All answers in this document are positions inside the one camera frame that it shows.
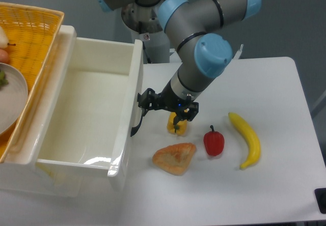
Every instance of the yellow bell pepper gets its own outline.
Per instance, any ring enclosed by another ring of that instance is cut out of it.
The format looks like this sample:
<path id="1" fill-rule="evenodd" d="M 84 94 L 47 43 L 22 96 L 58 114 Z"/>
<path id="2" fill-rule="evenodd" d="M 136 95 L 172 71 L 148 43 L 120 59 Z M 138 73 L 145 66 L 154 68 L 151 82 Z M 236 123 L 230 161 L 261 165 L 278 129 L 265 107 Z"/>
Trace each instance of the yellow bell pepper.
<path id="1" fill-rule="evenodd" d="M 176 125 L 173 125 L 173 119 L 175 116 L 176 116 L 175 112 L 172 112 L 170 114 L 167 129 L 172 134 L 183 135 L 187 129 L 187 120 L 180 121 Z"/>

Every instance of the yellow basket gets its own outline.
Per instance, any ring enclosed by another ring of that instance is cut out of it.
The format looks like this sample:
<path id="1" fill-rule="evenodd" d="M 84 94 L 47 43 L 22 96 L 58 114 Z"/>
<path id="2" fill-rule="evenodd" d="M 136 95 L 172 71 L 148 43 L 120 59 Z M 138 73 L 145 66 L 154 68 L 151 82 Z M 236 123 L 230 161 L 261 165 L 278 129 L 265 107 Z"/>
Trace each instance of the yellow basket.
<path id="1" fill-rule="evenodd" d="M 0 163 L 4 162 L 9 148 L 19 136 L 26 114 L 38 91 L 49 53 L 64 18 L 64 13 L 44 8 L 0 3 L 0 26 L 11 44 L 6 51 L 9 65 L 18 69 L 25 77 L 29 96 L 22 114 L 5 133 L 0 135 Z"/>

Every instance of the toast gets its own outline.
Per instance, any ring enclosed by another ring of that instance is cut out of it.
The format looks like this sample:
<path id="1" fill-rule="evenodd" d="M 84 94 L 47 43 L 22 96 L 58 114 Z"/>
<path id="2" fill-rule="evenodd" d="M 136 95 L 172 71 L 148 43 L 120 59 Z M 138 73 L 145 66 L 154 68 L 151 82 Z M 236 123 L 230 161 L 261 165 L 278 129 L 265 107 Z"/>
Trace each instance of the toast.
<path id="1" fill-rule="evenodd" d="M 187 170 L 195 151 L 192 143 L 175 144 L 156 151 L 152 161 L 160 169 L 180 176 Z"/>

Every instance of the yellow banana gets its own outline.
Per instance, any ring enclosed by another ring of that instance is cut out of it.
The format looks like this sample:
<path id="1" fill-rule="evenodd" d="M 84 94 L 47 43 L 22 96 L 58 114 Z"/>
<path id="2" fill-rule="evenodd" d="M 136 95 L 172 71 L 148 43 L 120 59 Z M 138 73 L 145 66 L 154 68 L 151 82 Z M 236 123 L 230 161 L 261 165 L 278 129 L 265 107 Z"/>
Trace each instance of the yellow banana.
<path id="1" fill-rule="evenodd" d="M 229 119 L 236 130 L 244 137 L 246 140 L 249 153 L 247 159 L 244 163 L 240 165 L 240 169 L 246 169 L 248 166 L 255 164 L 258 162 L 260 158 L 260 141 L 253 130 L 252 127 L 238 114 L 229 112 Z"/>

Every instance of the plate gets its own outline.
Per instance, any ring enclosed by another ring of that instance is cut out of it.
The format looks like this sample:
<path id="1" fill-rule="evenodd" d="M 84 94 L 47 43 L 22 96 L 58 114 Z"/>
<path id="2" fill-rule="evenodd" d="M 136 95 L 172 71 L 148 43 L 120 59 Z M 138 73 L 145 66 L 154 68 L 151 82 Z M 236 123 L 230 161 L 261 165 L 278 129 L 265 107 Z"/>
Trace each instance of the plate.
<path id="1" fill-rule="evenodd" d="M 0 135 L 13 125 L 23 111 L 28 89 L 24 76 L 14 67 L 0 63 L 8 84 L 0 87 Z"/>

